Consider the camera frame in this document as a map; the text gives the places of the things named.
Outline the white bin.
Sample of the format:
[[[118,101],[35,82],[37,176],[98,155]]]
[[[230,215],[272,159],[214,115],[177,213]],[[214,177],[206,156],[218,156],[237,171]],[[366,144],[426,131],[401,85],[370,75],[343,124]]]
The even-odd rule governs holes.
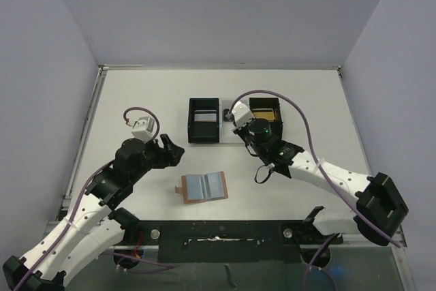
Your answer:
[[[247,100],[239,100],[244,102],[246,105],[248,105],[248,101]],[[242,132],[243,128],[245,128],[248,124],[244,125],[243,127],[237,128],[234,126],[233,121],[230,122],[225,122],[223,121],[223,110],[225,108],[229,108],[230,110],[233,107],[233,102],[232,100],[229,99],[221,99],[220,103],[219,103],[219,110],[220,110],[220,119],[219,119],[219,124],[220,124],[220,143],[221,144],[230,144],[230,145],[243,145],[244,141],[243,139],[238,135],[239,132]]]

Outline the black bin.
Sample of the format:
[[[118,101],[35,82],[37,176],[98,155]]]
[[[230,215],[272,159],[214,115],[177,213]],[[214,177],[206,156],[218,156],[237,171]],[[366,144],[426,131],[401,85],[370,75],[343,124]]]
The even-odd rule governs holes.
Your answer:
[[[255,118],[266,119],[270,123],[272,133],[282,137],[283,120],[277,97],[250,97],[249,107]]]
[[[187,122],[188,143],[218,144],[220,114],[218,98],[190,98]]]

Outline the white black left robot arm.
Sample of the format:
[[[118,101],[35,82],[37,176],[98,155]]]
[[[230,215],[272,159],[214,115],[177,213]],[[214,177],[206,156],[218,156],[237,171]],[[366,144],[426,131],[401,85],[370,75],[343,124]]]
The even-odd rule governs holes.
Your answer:
[[[138,218],[119,205],[152,169],[177,166],[185,152],[166,134],[160,140],[125,140],[114,159],[80,190],[71,211],[21,257],[3,264],[11,290],[64,290],[91,261],[119,242],[138,238]]]

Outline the tan leather card holder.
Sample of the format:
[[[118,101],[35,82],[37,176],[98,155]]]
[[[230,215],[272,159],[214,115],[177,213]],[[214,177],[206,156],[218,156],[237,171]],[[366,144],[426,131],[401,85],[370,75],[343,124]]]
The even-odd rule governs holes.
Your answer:
[[[183,175],[181,185],[176,185],[174,190],[176,194],[182,196],[184,204],[199,204],[228,199],[224,171]]]

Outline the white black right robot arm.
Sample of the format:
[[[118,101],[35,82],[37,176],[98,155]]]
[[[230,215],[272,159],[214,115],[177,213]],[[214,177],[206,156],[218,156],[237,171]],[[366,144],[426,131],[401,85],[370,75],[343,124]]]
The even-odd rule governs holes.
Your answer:
[[[394,242],[409,209],[391,177],[355,173],[328,162],[315,160],[302,147],[274,135],[268,121],[256,119],[234,134],[253,149],[269,173],[295,178],[338,196],[348,213],[324,210],[303,226],[308,241],[320,242],[329,234],[361,234],[380,246]]]

